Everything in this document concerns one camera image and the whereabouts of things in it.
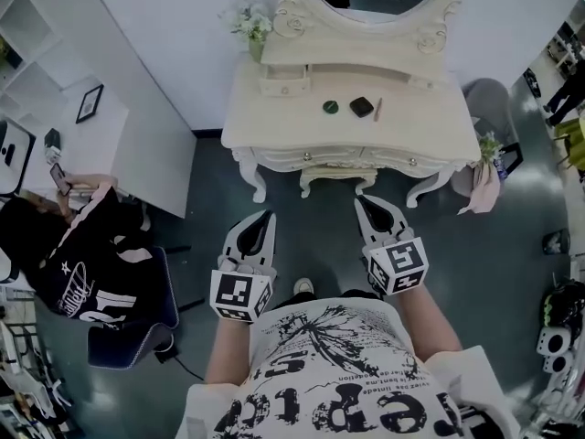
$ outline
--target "flower vase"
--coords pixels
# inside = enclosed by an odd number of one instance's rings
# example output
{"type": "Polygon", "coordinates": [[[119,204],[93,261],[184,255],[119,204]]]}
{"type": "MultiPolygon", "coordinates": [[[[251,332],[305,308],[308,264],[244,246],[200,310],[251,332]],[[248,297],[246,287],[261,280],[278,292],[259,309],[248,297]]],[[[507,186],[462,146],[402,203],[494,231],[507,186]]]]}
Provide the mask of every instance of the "flower vase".
{"type": "Polygon", "coordinates": [[[250,51],[250,55],[252,55],[252,59],[256,63],[260,63],[262,58],[262,51],[264,50],[264,43],[256,39],[249,39],[248,49],[250,51]]]}

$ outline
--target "pink towel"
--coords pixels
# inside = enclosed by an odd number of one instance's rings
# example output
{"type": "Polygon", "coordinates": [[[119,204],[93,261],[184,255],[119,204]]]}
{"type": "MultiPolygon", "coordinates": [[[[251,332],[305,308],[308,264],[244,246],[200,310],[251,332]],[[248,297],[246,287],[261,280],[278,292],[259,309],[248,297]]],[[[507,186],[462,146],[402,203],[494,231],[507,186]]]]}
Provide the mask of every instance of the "pink towel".
{"type": "Polygon", "coordinates": [[[473,190],[469,205],[459,210],[458,215],[471,210],[473,213],[487,213],[500,195],[500,177],[494,163],[481,162],[473,169],[473,190]]]}

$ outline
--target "person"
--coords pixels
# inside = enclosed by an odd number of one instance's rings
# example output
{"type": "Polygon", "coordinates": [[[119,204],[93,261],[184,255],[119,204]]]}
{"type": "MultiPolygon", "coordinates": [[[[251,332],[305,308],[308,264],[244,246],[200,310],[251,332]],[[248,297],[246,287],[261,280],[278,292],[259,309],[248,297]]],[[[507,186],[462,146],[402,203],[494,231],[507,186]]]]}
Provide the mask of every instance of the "person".
{"type": "Polygon", "coordinates": [[[160,291],[149,284],[157,266],[138,232],[142,210],[118,201],[114,177],[65,179],[95,189],[90,203],[75,213],[58,192],[54,214],[10,199],[0,210],[0,249],[57,314],[111,325],[143,318],[160,291]]]}
{"type": "Polygon", "coordinates": [[[575,72],[570,75],[565,84],[550,98],[542,108],[553,114],[548,117],[547,123],[555,126],[562,122],[565,116],[585,100],[585,60],[577,62],[575,72]]]}
{"type": "Polygon", "coordinates": [[[518,437],[484,352],[462,351],[425,286],[396,295],[408,332],[376,294],[317,299],[307,278],[293,293],[253,325],[219,320],[177,439],[463,437],[464,416],[518,437]]]}

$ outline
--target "wire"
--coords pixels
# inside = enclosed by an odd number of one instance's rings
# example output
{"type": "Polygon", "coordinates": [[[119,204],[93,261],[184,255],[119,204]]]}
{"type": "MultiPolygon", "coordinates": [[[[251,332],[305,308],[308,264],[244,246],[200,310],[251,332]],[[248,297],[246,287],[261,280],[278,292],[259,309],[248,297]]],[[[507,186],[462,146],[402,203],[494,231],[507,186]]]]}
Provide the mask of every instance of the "wire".
{"type": "Polygon", "coordinates": [[[205,380],[204,380],[202,377],[200,377],[200,376],[197,376],[195,372],[193,372],[193,371],[192,371],[191,369],[189,369],[189,368],[188,368],[188,367],[187,367],[185,364],[183,364],[183,363],[181,362],[181,359],[179,359],[177,356],[174,356],[174,357],[173,357],[173,359],[174,359],[176,362],[178,362],[178,363],[181,365],[181,367],[182,367],[184,370],[186,370],[186,371],[187,371],[189,374],[191,374],[192,376],[194,376],[194,377],[197,377],[199,380],[201,380],[201,381],[205,382],[205,380]]]}

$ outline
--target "picture frame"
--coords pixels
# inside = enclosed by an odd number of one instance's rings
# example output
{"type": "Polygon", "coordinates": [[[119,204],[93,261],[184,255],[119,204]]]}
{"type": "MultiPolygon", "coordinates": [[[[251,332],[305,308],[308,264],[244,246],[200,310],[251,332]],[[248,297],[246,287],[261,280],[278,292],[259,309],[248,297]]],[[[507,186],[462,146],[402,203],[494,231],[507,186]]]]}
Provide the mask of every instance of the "picture frame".
{"type": "Polygon", "coordinates": [[[85,93],[75,123],[87,121],[90,117],[93,117],[96,114],[102,91],[103,85],[101,84],[93,90],[85,93]]]}

